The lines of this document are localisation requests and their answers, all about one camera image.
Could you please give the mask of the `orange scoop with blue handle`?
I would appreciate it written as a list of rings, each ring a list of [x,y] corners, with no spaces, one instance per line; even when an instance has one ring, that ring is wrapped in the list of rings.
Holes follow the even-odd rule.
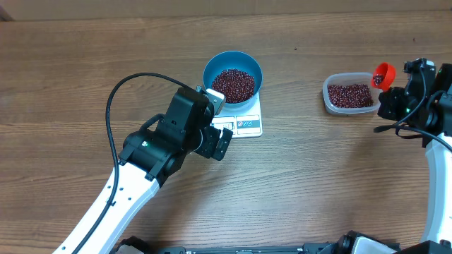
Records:
[[[384,79],[381,82],[380,86],[375,86],[375,84],[373,82],[373,77],[376,74],[381,74],[384,76]],[[393,81],[395,80],[396,69],[394,66],[390,65],[389,63],[383,62],[377,66],[377,68],[374,71],[373,77],[371,79],[371,86],[386,92],[390,89]]]

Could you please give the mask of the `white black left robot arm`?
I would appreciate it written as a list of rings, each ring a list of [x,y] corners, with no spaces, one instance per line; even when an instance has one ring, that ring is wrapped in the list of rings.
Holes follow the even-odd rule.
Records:
[[[222,160],[232,131],[211,123],[225,104],[212,89],[181,87],[166,114],[129,134],[118,155],[119,168],[57,253],[109,253],[138,211],[178,171],[188,154]]]

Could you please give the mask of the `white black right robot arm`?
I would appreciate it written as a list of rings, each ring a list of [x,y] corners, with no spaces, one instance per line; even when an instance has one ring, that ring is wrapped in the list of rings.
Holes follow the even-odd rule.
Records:
[[[409,131],[409,139],[422,139],[429,167],[427,221],[421,241],[404,253],[451,252],[451,65],[436,67],[426,58],[406,61],[405,87],[394,87],[396,71],[381,63],[374,71],[372,87],[381,90],[378,116],[391,125],[376,133]]]

